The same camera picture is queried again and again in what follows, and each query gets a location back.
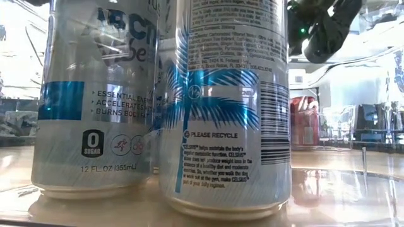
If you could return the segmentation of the red cola can white script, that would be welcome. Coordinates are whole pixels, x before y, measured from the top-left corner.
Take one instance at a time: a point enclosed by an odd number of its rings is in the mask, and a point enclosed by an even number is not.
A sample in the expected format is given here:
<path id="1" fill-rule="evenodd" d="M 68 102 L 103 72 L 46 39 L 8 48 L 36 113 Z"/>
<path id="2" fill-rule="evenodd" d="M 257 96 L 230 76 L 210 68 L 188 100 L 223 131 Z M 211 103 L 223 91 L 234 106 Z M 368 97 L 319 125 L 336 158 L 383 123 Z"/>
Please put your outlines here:
<path id="1" fill-rule="evenodd" d="M 292 146 L 319 145 L 318 101 L 312 96 L 297 96 L 290 99 L 290 125 Z"/>

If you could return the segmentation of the grey covered machine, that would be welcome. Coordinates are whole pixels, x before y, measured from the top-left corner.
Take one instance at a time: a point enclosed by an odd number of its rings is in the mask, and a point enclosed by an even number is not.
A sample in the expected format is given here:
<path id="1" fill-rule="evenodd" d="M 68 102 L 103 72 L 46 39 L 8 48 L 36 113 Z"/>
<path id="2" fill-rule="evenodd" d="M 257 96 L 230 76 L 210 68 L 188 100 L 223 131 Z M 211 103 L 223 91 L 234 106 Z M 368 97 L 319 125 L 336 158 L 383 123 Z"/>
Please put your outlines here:
<path id="1" fill-rule="evenodd" d="M 0 136 L 35 137 L 37 134 L 38 112 L 7 111 L 0 113 Z"/>

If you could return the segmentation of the white Celsius can black lid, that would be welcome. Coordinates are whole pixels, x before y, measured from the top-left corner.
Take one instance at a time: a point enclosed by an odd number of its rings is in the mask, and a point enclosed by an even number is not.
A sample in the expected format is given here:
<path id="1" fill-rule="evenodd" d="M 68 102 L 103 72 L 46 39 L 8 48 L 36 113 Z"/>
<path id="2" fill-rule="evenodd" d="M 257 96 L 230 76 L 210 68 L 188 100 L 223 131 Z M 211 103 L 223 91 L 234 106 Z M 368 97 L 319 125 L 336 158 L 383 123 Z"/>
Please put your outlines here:
<path id="1" fill-rule="evenodd" d="M 55 199 L 142 185 L 152 167 L 159 0 L 51 0 L 32 183 Z"/>
<path id="2" fill-rule="evenodd" d="M 292 191 L 286 0 L 173 0 L 159 53 L 159 186 L 184 214 L 252 220 Z"/>

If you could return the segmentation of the clear plastic bin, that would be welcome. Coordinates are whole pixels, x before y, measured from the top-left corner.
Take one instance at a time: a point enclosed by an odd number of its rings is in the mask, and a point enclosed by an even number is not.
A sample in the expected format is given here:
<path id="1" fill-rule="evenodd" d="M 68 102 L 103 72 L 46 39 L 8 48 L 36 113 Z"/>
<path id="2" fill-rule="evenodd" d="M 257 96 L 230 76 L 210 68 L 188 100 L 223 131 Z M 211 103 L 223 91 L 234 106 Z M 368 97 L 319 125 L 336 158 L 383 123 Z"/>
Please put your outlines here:
<path id="1" fill-rule="evenodd" d="M 354 105 L 325 108 L 319 105 L 319 142 L 329 140 L 352 142 L 355 111 Z"/>
<path id="2" fill-rule="evenodd" d="M 159 50 L 172 1 L 159 0 L 148 179 L 112 197 L 55 199 L 32 183 L 35 144 L 0 147 L 0 227 L 404 227 L 404 154 L 293 151 L 292 140 L 292 191 L 275 214 L 219 220 L 174 209 L 159 186 Z M 39 110 L 50 10 L 51 0 L 0 0 L 0 114 Z M 365 0 L 338 52 L 322 64 L 288 54 L 287 74 L 289 106 L 297 96 L 354 105 L 352 142 L 404 144 L 404 0 Z"/>

